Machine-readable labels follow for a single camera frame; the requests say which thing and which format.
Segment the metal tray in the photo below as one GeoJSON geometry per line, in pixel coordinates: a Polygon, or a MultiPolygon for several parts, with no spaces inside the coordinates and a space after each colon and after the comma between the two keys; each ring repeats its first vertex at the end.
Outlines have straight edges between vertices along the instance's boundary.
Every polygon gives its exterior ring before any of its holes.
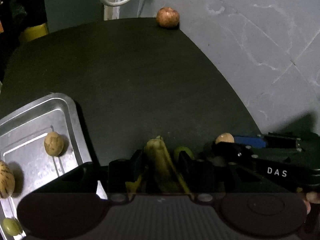
{"type": "MultiPolygon", "coordinates": [[[[14,111],[0,120],[0,159],[12,169],[16,186],[13,195],[1,199],[0,223],[4,218],[17,218],[16,207],[28,193],[82,163],[90,162],[76,105],[60,93],[52,93],[14,111]],[[55,131],[63,136],[65,147],[58,157],[44,150],[44,137],[55,131]]],[[[98,183],[97,194],[106,199],[98,183]]],[[[19,240],[25,236],[8,236],[0,227],[4,240],[19,240]]]]}

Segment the metal bolt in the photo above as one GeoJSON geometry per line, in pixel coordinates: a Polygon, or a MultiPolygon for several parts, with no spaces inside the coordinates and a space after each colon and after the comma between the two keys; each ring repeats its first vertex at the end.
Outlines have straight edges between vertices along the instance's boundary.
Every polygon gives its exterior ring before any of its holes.
{"type": "Polygon", "coordinates": [[[113,202],[123,202],[125,201],[125,195],[121,194],[121,193],[117,193],[117,194],[113,194],[110,199],[113,202]]]}
{"type": "Polygon", "coordinates": [[[198,200],[201,202],[210,202],[213,200],[213,197],[210,194],[203,193],[198,196],[198,200]]]}

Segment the round black disc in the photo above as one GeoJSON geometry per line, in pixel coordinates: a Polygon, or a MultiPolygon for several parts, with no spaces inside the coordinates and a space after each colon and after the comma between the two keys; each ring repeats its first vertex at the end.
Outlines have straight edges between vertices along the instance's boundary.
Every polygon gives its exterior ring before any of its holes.
{"type": "Polygon", "coordinates": [[[304,202],[294,193],[230,193],[220,211],[235,228],[260,237],[293,233],[307,217],[304,202]]]}

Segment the black table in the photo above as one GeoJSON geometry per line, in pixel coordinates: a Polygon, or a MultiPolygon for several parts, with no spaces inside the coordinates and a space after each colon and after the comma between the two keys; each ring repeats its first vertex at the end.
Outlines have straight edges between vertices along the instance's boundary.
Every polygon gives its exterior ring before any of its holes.
{"type": "Polygon", "coordinates": [[[0,118],[50,92],[76,101],[101,165],[131,157],[158,135],[169,150],[183,145],[197,153],[223,132],[259,133],[200,49],[153,18],[82,25],[19,47],[5,74],[0,118]]]}

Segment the ribbed gray surface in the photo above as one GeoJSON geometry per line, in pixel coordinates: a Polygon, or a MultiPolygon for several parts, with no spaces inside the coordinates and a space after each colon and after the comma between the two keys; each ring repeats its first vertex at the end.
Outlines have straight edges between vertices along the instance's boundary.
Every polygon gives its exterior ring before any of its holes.
{"type": "MultiPolygon", "coordinates": [[[[226,226],[212,207],[187,196],[136,196],[128,205],[112,207],[105,219],[74,240],[253,240],[226,226]]],[[[280,240],[298,240],[292,235],[280,240]]]]}

